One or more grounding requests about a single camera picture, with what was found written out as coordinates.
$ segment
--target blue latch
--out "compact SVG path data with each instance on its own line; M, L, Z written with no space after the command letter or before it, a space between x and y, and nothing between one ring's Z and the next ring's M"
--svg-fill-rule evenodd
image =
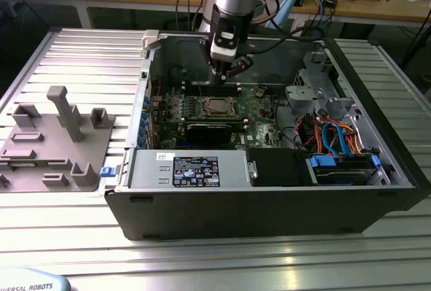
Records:
M310 162L313 168L318 166L337 166L334 157L330 155L313 155L310 158Z
M105 166L100 170L101 178L114 178L115 177L115 168L111 168L109 166Z
M371 156L371 160L377 168L382 164L382 162L380 162L380 158L378 158L377 155Z

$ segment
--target power adapter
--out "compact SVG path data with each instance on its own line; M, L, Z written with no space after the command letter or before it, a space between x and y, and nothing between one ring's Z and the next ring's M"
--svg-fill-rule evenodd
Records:
M322 2L323 9L329 8L329 9L335 9L337 7L338 0L324 0Z

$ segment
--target warning label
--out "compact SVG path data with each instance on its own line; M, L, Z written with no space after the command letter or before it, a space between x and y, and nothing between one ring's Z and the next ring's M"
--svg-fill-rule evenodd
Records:
M215 156L174 158L174 179L177 188L219 187L220 174Z

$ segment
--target motherboard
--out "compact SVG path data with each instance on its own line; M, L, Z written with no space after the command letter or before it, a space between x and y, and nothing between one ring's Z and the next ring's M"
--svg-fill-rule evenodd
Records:
M172 87L152 102L158 149L282 148L274 96L259 86Z

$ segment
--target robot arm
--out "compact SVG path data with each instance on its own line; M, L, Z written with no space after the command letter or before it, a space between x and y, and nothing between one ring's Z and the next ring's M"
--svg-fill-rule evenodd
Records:
M257 0L215 0L211 17L211 28L201 45L213 73L210 82L223 84L253 62L240 54L250 30Z

